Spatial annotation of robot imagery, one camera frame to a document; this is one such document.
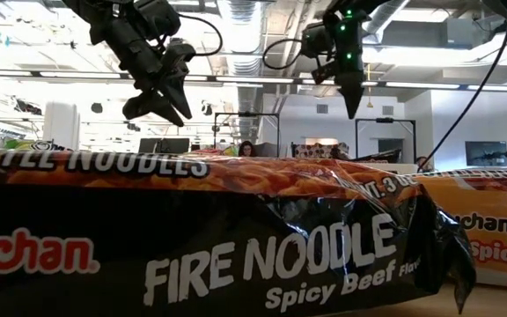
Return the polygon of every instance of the cable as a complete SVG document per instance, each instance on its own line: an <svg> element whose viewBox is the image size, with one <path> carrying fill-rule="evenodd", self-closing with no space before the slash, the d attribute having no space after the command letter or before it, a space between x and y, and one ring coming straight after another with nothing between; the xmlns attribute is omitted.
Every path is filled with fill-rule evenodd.
<svg viewBox="0 0 507 317"><path fill-rule="evenodd" d="M286 43L288 41L291 41L291 42L296 42L296 43L302 43L301 40L298 40L298 39L281 39L279 41L276 41L275 43L271 43L271 45L269 45L265 51L263 52L263 55L261 56L261 60L263 61L263 64L265 65L265 67L269 68L270 70L284 70L284 69L287 69L289 68L290 66L292 66L292 64L294 64L297 59L300 57L300 52L292 59L292 61L290 61L290 63L288 64L285 64L284 66L271 66L268 64L268 62L265 60L268 56L268 52L271 48L274 48L275 46L279 45L279 44L283 44L283 43Z"/></svg>
<svg viewBox="0 0 507 317"><path fill-rule="evenodd" d="M202 22L202 23L206 24L207 26L210 26L217 33L217 36L218 36L218 39L219 39L218 48L215 49L212 52L209 52L209 53L197 53L195 56L212 56L212 55L218 54L222 50L222 46L224 45L224 40L222 39L222 34L220 33L220 31L218 31L218 29L217 29L216 26L214 26L212 23L210 23L209 21L207 21L204 18L191 17L191 16L188 16L188 15L185 15L185 14L181 14L181 13L177 13L177 14L181 18L188 18L188 19L193 19L195 21Z"/></svg>
<svg viewBox="0 0 507 317"><path fill-rule="evenodd" d="M459 122L461 122L461 120L463 119L463 117L465 117L465 114L467 114L468 110L471 108L471 106L474 104L474 102L476 101L476 99L478 98L478 96L481 94L482 88L484 88L484 85L489 81L489 78L492 75L492 72L494 71L494 69L498 65L498 62L500 62L500 58L502 58L502 54L503 54L504 49L506 48L506 46L507 46L507 28L506 28L506 34L503 37L502 46L500 47L500 50L498 50L498 54L496 54L496 58L494 59L494 62L492 62L492 66L490 66L490 69L486 73L486 76L484 77L484 79L482 80L481 85L479 85L479 89L476 90L476 92L474 93L473 97L471 98L471 101L469 101L468 105L465 107L465 109L463 109L463 112L459 115L459 117L457 118L457 120L455 121L455 123L453 123L453 125L447 130L447 132L445 133L444 137L442 137L441 140L439 140L439 143L436 145L436 147L433 149L433 151L430 153L430 155L428 155L428 157L423 161L423 163L420 164L420 166L418 167L418 173L420 171L422 171L423 167L426 164L428 164L428 162L430 161L431 158L433 158L433 156L439 150L439 148L441 147L441 145L445 142L445 140L447 139L447 137L449 137L449 135L457 127L457 125L459 124Z"/></svg>

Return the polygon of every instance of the fire noodle package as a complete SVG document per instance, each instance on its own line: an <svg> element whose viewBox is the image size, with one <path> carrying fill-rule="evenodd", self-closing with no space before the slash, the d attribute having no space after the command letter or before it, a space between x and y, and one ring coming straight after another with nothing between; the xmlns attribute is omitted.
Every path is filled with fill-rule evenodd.
<svg viewBox="0 0 507 317"><path fill-rule="evenodd" d="M314 316L433 295L447 275L461 310L467 236L410 177L0 151L0 316Z"/></svg>

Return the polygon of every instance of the ceiling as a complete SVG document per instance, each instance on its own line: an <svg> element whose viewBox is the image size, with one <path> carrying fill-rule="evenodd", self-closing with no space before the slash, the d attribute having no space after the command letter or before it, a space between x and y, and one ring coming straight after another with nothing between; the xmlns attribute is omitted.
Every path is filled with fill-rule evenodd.
<svg viewBox="0 0 507 317"><path fill-rule="evenodd" d="M299 38L306 25L317 21L330 0L260 2L252 8L259 14L253 14L247 22L228 19L228 13L224 11L225 1L239 0L169 1L178 11L207 19L220 29L224 37L224 47L219 54L196 57L188 64L190 74L237 76L236 65L244 61L257 61L260 69L255 75L264 77L307 77L314 70L315 61L303 56L287 70L271 70L261 64L261 52L281 39ZM381 41L377 43L373 36L365 40L364 62L367 63L370 79L459 84L476 84L481 81L495 51L502 43L502 36L499 35L490 41L493 35L490 31L502 21L500 17L487 11L479 1L412 0L400 3L405 6L385 22ZM177 37L192 44L197 52L212 51L218 46L218 38L213 30L192 19L183 18L181 21L182 27ZM256 32L259 32L259 43ZM267 63L283 65L298 50L299 47L295 45L276 46L268 52ZM89 25L61 1L0 1L0 70L120 72L118 63L106 44L93 46L90 43ZM507 48L501 65L490 79L490 83L494 84L504 82L507 82ZM188 102L195 116L190 123L204 125L202 129L188 133L211 133L209 130L213 116L202 115L204 100L216 105L216 111L259 110L262 103L260 96L263 93L286 96L286 93L296 92L295 87L287 90L286 87L276 85L238 88L231 85L186 85ZM334 95L335 91L314 87L308 91L303 90L302 93L327 97ZM394 96L400 102L417 93L417 90L393 88L371 90L372 95ZM69 79L53 84L19 83L16 79L0 78L0 116L14 114L8 100L10 96L17 96L42 108L49 100L75 100L82 105L80 108L84 122L122 121L123 103L136 94L131 85L72 83ZM93 102L103 104L106 109L103 114L96 115L91 111ZM142 120L154 121L151 125L156 126L154 129L144 129L146 133L174 133L161 129L166 122L157 116L148 116ZM234 136L244 135L247 131L251 135L255 134L255 122L232 120L229 123L231 126L226 131L228 136L231 133ZM86 135L83 142L96 139L94 135L98 132L105 135L104 138L110 138L112 136L106 135L118 134L120 131L120 123L89 125L99 127L83 128ZM134 134L125 128L122 131L123 135Z"/></svg>

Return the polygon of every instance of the metal frame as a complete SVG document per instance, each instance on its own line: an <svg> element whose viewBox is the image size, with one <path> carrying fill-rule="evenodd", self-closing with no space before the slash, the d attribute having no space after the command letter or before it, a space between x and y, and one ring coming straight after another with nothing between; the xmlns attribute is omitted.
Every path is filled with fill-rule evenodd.
<svg viewBox="0 0 507 317"><path fill-rule="evenodd" d="M250 112L237 112L237 113L214 113L215 115L215 125L214 125L214 146L215 149L217 147L217 118L219 115L237 115L238 117L260 117L260 116L272 116L277 119L277 157L281 154L281 120L279 118L279 114L264 114L264 113L250 113Z"/></svg>
<svg viewBox="0 0 507 317"><path fill-rule="evenodd" d="M417 149L415 143L415 120L404 120L404 119L391 119L391 118L377 118L377 119L356 119L356 159L359 158L359 122L376 122L381 124L393 124L398 122L402 128L408 131L412 135L412 147L414 150L414 162L417 160ZM407 126L402 124L403 122L409 122L412 124L412 130L410 131Z"/></svg>

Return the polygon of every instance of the person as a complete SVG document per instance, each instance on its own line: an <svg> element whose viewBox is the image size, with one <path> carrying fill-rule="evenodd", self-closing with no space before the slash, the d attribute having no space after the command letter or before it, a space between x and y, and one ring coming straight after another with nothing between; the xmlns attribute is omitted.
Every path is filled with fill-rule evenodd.
<svg viewBox="0 0 507 317"><path fill-rule="evenodd" d="M242 142L238 149L238 156L251 158L256 157L257 153L255 152L254 145L249 141Z"/></svg>
<svg viewBox="0 0 507 317"><path fill-rule="evenodd" d="M422 166L423 162L425 162L426 159L427 159L426 157L419 157L415 160L415 164L418 165L419 168L420 166ZM418 173L430 173L430 172L434 172L434 169L431 166L430 161L428 161L428 163L426 163L422 167L422 169L418 171Z"/></svg>

